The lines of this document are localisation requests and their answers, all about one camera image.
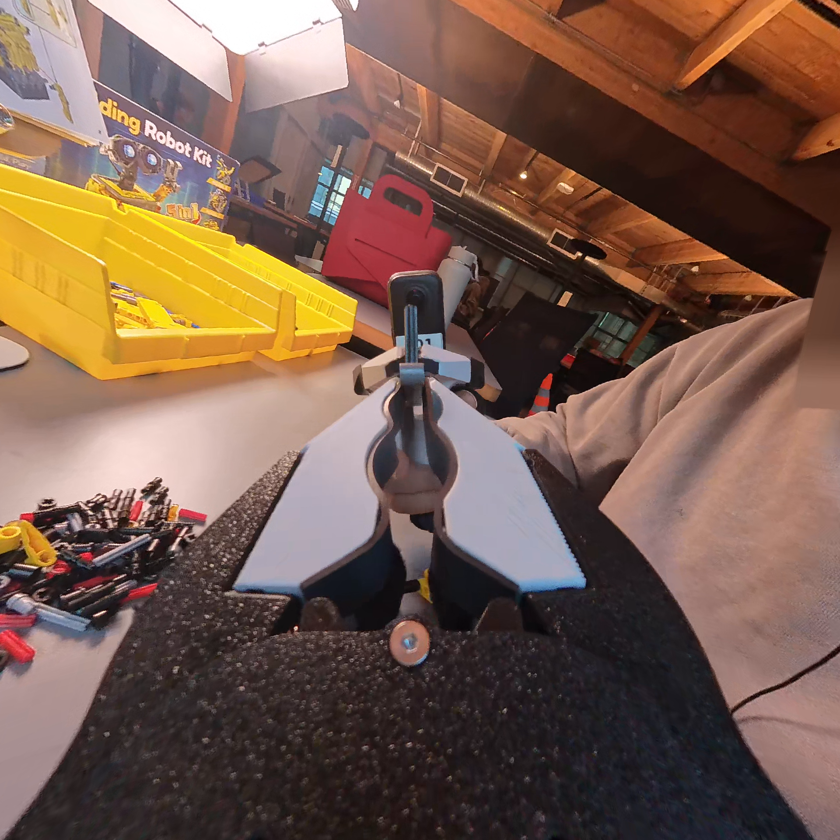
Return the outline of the adjacent grey table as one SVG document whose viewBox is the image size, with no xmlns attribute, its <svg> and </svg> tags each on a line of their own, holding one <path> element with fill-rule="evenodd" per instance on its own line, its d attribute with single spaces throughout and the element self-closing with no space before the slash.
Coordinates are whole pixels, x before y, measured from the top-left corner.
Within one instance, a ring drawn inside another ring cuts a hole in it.
<svg viewBox="0 0 840 840">
<path fill-rule="evenodd" d="M 381 307 L 356 292 L 347 290 L 334 281 L 323 277 L 315 270 L 316 267 L 321 265 L 319 261 L 305 257 L 296 258 L 296 260 L 300 270 L 357 301 L 353 326 L 353 336 L 356 339 L 378 348 L 379 351 L 388 350 L 394 345 L 391 316 L 387 308 Z M 446 333 L 446 346 L 448 350 L 476 359 L 485 365 L 485 384 L 479 389 L 478 393 L 489 403 L 495 402 L 501 394 L 501 386 L 468 332 L 454 323 L 450 323 Z"/>
</svg>

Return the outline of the person's beige sweatshirt torso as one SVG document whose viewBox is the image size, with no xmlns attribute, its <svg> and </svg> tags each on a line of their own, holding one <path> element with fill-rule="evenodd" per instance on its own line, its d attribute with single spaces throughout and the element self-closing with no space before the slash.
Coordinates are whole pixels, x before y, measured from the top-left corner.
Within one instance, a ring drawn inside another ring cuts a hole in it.
<svg viewBox="0 0 840 840">
<path fill-rule="evenodd" d="M 603 509 L 693 626 L 725 707 L 838 645 L 838 413 L 659 424 Z"/>
</svg>

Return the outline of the person's right forearm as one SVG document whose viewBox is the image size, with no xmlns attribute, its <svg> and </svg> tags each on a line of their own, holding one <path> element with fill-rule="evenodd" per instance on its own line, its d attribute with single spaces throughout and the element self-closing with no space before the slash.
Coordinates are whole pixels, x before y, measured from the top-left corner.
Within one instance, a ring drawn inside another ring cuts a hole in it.
<svg viewBox="0 0 840 840">
<path fill-rule="evenodd" d="M 602 502 L 631 464 L 663 459 L 665 478 L 711 465 L 722 440 L 748 418 L 796 361 L 812 300 L 701 332 L 625 378 L 573 395 L 554 411 L 496 425 L 544 456 L 574 487 Z"/>
</svg>

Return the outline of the black office chair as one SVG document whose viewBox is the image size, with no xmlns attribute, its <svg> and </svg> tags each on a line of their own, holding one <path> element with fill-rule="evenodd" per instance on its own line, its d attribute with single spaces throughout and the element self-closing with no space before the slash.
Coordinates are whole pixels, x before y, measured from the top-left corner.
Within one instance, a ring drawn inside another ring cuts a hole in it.
<svg viewBox="0 0 840 840">
<path fill-rule="evenodd" d="M 593 312 L 560 307 L 525 292 L 477 344 L 486 368 L 500 386 L 488 415 L 494 419 L 517 417 L 528 410 L 545 376 L 560 368 L 562 358 L 595 319 Z"/>
</svg>

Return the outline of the grey connector with blue pin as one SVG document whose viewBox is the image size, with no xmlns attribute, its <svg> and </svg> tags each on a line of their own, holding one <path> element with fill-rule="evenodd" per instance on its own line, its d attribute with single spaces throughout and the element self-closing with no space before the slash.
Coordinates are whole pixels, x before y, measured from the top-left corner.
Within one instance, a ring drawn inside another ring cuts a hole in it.
<svg viewBox="0 0 840 840">
<path fill-rule="evenodd" d="M 407 292 L 404 307 L 404 361 L 400 364 L 401 449 L 419 464 L 429 465 L 424 413 L 424 365 L 419 359 L 418 309 L 424 294 L 416 288 Z"/>
</svg>

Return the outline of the heap of yellow building pieces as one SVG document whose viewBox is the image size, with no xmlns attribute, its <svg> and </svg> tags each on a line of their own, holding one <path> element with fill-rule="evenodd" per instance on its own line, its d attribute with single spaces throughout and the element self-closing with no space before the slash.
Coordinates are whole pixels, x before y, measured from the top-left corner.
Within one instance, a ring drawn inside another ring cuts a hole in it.
<svg viewBox="0 0 840 840">
<path fill-rule="evenodd" d="M 117 329 L 198 329 L 193 320 L 130 287 L 111 281 L 110 295 Z"/>
</svg>

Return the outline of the metal air duct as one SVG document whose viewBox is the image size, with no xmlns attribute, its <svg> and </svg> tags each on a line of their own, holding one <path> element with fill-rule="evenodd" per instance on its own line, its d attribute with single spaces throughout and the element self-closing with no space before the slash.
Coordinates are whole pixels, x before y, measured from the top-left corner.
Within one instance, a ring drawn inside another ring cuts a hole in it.
<svg viewBox="0 0 840 840">
<path fill-rule="evenodd" d="M 633 275 L 633 282 L 649 278 L 648 269 L 613 266 L 606 260 L 606 256 L 598 245 L 572 234 L 566 234 L 555 226 L 545 227 L 516 208 L 501 203 L 484 192 L 478 192 L 465 176 L 445 165 L 424 162 L 416 156 L 403 152 L 396 152 L 394 161 L 396 168 L 401 172 L 418 176 L 423 184 L 447 197 L 457 198 L 490 220 L 516 230 L 540 246 L 570 258 L 582 256 L 615 280 L 619 277 L 630 277 L 634 271 L 636 274 Z"/>
</svg>

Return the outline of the red bag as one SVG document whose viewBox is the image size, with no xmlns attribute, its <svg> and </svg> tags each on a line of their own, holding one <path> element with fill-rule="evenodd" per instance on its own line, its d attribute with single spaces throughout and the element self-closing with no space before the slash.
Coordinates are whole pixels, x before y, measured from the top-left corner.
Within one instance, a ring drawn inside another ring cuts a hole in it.
<svg viewBox="0 0 840 840">
<path fill-rule="evenodd" d="M 346 289 L 387 306 L 392 275 L 436 271 L 452 238 L 433 226 L 434 203 L 420 186 L 382 175 L 371 194 L 349 191 L 324 252 L 322 274 Z"/>
</svg>

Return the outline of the studio light panel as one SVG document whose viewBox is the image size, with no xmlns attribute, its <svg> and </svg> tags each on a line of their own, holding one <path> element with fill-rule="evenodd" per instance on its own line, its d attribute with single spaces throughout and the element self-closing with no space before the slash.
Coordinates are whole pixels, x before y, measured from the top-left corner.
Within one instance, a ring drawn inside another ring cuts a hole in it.
<svg viewBox="0 0 840 840">
<path fill-rule="evenodd" d="M 232 101 L 227 54 L 245 66 L 255 112 L 349 85 L 343 18 L 330 1 L 93 1 L 143 42 Z"/>
</svg>

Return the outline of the pile of small building pieces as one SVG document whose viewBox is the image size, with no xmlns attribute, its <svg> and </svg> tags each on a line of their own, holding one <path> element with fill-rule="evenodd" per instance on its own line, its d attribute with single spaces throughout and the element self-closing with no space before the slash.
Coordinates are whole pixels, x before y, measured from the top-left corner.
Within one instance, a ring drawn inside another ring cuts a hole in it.
<svg viewBox="0 0 840 840">
<path fill-rule="evenodd" d="M 2 523 L 1 669 L 34 661 L 25 632 L 36 626 L 101 631 L 149 599 L 206 525 L 160 477 L 65 505 L 43 498 Z"/>
</svg>

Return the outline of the robot kit box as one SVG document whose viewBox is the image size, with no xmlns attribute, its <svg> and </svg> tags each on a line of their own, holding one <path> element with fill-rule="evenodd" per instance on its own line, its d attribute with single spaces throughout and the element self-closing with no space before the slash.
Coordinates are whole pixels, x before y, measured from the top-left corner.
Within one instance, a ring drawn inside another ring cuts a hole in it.
<svg viewBox="0 0 840 840">
<path fill-rule="evenodd" d="M 119 203 L 215 231 L 224 228 L 238 162 L 94 82 L 106 129 L 98 147 L 62 143 L 48 174 Z"/>
</svg>

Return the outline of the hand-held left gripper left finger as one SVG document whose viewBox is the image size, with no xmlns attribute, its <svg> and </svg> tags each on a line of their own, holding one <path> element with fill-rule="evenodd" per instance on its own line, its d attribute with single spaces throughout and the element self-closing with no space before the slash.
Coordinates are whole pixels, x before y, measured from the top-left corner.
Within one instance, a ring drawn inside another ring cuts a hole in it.
<svg viewBox="0 0 840 840">
<path fill-rule="evenodd" d="M 325 597 L 342 616 L 391 621 L 404 563 L 371 485 L 371 452 L 386 434 L 389 380 L 301 451 L 233 584 L 239 593 Z"/>
</svg>

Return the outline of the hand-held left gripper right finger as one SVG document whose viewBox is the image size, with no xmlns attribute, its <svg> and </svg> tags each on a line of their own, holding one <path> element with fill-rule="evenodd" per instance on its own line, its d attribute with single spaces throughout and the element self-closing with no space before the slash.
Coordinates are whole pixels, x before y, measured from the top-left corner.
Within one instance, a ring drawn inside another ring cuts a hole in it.
<svg viewBox="0 0 840 840">
<path fill-rule="evenodd" d="M 520 445 L 437 381 L 435 439 L 447 469 L 429 589 L 440 621 L 476 621 L 504 597 L 581 590 L 586 579 Z"/>
</svg>

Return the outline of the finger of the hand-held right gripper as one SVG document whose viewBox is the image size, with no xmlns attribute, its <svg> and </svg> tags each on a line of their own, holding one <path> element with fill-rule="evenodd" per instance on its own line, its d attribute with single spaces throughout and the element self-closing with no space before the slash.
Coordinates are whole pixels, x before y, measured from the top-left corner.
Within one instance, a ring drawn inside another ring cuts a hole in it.
<svg viewBox="0 0 840 840">
<path fill-rule="evenodd" d="M 390 348 L 360 365 L 360 394 L 371 394 L 385 380 L 398 375 L 403 349 Z"/>
<path fill-rule="evenodd" d="M 467 385 L 472 381 L 473 360 L 450 350 L 424 350 L 426 375 Z"/>
</svg>

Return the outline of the yellow storage bin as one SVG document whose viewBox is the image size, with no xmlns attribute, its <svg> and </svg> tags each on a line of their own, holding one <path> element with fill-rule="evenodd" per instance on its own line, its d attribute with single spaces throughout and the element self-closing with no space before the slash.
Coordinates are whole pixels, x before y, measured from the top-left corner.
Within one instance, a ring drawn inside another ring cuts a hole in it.
<svg viewBox="0 0 840 840">
<path fill-rule="evenodd" d="M 335 350 L 350 337 L 356 304 L 341 292 L 234 236 L 125 207 L 124 220 L 172 253 L 166 267 L 252 319 L 276 328 L 274 361 Z"/>
<path fill-rule="evenodd" d="M 2 165 L 2 321 L 100 380 L 251 360 L 294 297 L 153 215 Z M 117 283 L 197 328 L 120 327 Z"/>
</svg>

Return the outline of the white water bottle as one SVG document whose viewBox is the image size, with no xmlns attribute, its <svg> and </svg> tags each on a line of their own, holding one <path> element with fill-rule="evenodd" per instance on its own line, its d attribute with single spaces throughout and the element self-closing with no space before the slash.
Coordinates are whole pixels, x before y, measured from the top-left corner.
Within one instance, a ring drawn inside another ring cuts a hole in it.
<svg viewBox="0 0 840 840">
<path fill-rule="evenodd" d="M 463 246 L 453 246 L 437 274 L 443 286 L 444 331 L 448 329 L 469 283 L 476 278 L 477 256 Z"/>
</svg>

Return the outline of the brown bag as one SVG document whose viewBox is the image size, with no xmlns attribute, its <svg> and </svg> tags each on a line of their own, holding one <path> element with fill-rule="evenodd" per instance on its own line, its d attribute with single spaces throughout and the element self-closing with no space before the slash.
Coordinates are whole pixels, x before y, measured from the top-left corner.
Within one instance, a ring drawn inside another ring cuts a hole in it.
<svg viewBox="0 0 840 840">
<path fill-rule="evenodd" d="M 481 258 L 477 257 L 476 274 L 465 289 L 456 310 L 456 320 L 464 329 L 470 329 L 483 312 L 483 300 L 490 280 Z"/>
</svg>

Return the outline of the person's right hand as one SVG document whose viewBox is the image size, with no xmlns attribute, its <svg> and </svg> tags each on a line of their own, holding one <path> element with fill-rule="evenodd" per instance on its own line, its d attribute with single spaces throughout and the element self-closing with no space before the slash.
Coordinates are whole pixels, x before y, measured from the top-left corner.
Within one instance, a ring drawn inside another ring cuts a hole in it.
<svg viewBox="0 0 840 840">
<path fill-rule="evenodd" d="M 430 465 L 417 463 L 401 450 L 396 455 L 396 468 L 383 486 L 388 507 L 406 515 L 433 512 L 442 496 L 443 483 Z"/>
</svg>

